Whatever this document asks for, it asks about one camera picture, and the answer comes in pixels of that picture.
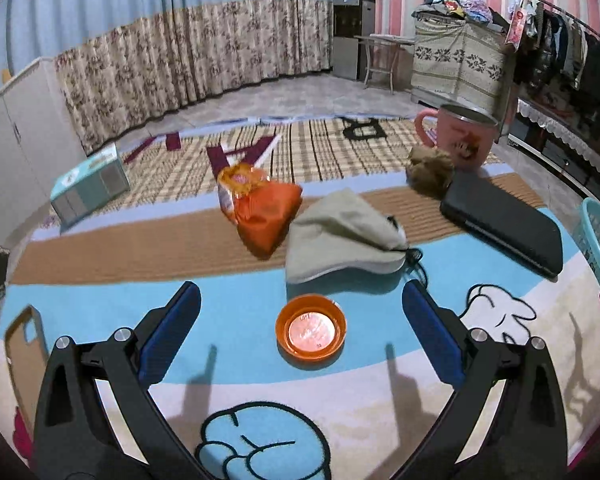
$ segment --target orange plastic bowl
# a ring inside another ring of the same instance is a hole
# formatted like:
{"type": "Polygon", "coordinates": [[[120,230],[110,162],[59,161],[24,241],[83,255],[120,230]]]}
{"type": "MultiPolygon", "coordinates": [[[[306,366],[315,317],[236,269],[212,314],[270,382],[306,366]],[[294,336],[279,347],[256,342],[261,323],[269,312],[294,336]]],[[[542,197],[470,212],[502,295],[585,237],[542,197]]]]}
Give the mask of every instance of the orange plastic bowl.
{"type": "Polygon", "coordinates": [[[278,344],[306,362],[323,361],[344,343],[347,320],[338,305],[319,294],[293,298],[276,320],[278,344]]]}

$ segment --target orange snack bag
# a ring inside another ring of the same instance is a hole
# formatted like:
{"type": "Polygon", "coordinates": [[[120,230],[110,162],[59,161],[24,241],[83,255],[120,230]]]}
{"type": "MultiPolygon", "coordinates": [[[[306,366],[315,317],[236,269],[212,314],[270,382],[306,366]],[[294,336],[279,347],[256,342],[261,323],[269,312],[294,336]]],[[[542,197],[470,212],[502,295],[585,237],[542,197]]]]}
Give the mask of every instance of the orange snack bag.
{"type": "Polygon", "coordinates": [[[271,180],[239,162],[218,174],[218,197],[225,216],[257,256],[269,256],[302,202],[302,188],[271,180]]]}

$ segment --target pink cup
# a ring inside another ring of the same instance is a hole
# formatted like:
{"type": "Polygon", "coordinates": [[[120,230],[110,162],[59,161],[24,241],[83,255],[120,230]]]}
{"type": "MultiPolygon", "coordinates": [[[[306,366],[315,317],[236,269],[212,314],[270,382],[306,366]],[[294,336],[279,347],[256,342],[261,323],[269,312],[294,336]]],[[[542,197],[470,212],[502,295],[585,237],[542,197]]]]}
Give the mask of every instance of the pink cup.
{"type": "Polygon", "coordinates": [[[440,110],[427,108],[414,121],[422,142],[439,147],[451,156],[456,168],[476,170],[483,165],[498,135],[498,121],[486,114],[462,105],[442,105],[440,110]],[[436,140],[431,139],[422,127],[425,117],[437,117],[436,140]]]}

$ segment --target white glove print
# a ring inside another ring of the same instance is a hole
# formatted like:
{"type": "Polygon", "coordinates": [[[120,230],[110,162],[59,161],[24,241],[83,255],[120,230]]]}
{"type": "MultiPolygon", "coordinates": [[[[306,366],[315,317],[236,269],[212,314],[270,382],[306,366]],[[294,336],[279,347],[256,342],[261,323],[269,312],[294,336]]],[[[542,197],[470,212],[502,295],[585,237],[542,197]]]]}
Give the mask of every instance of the white glove print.
{"type": "Polygon", "coordinates": [[[483,328],[495,341],[524,345],[531,337],[528,322],[536,311],[497,285],[474,285],[460,319],[468,329],[483,328]]]}

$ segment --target cartoon rug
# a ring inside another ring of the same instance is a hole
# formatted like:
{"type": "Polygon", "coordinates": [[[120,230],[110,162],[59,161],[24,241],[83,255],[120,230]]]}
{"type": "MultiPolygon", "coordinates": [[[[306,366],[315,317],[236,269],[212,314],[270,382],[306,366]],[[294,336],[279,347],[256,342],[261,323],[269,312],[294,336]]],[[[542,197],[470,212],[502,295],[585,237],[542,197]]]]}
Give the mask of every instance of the cartoon rug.
{"type": "MultiPolygon", "coordinates": [[[[45,343],[108,338],[164,305],[185,279],[202,312],[164,381],[150,388],[178,437],[218,479],[386,479],[441,413],[452,390],[438,381],[402,312],[410,276],[343,270],[287,285],[284,244],[266,261],[242,246],[218,210],[206,147],[276,141],[262,157],[273,178],[303,187],[304,207],[349,187],[404,226],[424,254],[429,292],[468,327],[497,340],[545,339],[566,409],[570,458],[600,423],[600,286],[560,226],[564,270],[550,282],[440,216],[404,174],[416,143],[407,119],[381,120],[386,137],[352,140],[339,118],[243,124],[182,139],[157,139],[126,170],[132,190],[60,234],[49,218],[34,234],[0,315],[0,430],[14,432],[16,399],[4,333],[27,304],[40,312],[45,343]],[[338,359],[306,369],[278,350],[274,324],[288,299],[318,292],[347,317],[338,359]]],[[[511,168],[490,155],[490,178],[559,222],[511,168]]],[[[106,383],[104,407],[123,449],[143,460],[106,383]]],[[[502,386],[492,389],[462,457],[479,448],[502,386]]]]}

